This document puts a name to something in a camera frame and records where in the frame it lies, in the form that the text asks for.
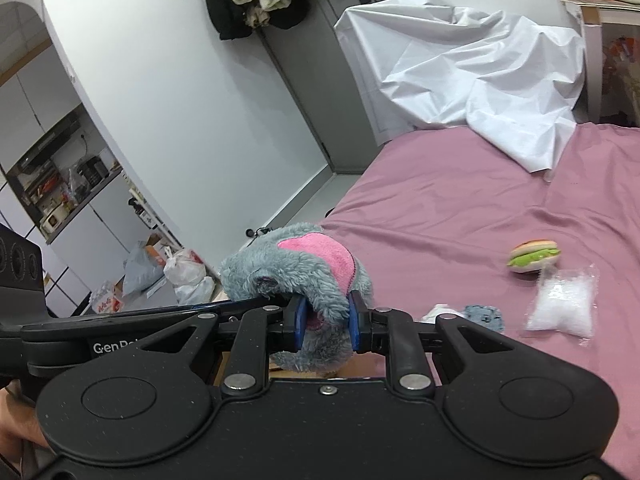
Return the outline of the person's left hand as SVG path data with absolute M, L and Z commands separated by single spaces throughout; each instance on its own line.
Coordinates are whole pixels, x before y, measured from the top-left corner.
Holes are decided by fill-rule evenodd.
M 29 479 L 53 460 L 35 408 L 8 388 L 1 389 L 1 478 Z

